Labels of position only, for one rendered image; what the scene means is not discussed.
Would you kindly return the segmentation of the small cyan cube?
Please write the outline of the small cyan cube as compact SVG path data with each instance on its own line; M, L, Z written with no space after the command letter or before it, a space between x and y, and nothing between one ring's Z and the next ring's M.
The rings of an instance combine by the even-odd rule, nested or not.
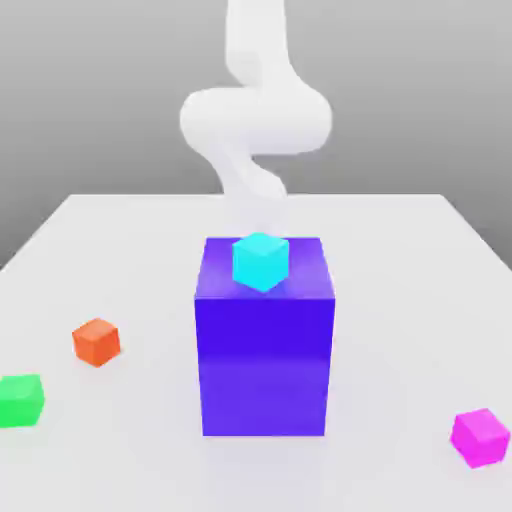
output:
M267 292L289 276L289 241L253 233L232 245L232 277L260 292Z

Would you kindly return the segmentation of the small orange cube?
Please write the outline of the small orange cube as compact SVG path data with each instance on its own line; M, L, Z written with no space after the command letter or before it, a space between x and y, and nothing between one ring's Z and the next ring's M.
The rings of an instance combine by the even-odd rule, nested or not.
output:
M100 367L120 354L118 329L106 320L92 319L72 332L76 356Z

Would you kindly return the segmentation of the small green cube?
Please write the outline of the small green cube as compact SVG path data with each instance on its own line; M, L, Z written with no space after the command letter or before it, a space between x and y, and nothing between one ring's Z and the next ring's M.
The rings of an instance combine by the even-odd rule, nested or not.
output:
M39 374L0 378L0 428L32 427L45 404Z

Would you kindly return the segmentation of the small magenta cube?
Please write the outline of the small magenta cube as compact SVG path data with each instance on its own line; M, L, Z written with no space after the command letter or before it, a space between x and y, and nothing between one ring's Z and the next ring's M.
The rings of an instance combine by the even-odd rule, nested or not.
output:
M488 409L457 414L450 442L471 469L504 460L511 432Z

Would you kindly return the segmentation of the large purple box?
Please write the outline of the large purple box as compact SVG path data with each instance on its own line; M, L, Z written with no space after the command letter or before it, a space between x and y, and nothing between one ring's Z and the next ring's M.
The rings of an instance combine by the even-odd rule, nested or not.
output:
M202 432L325 432L335 292L317 238L290 239L289 276L261 293L232 278L232 238L207 238L194 296Z

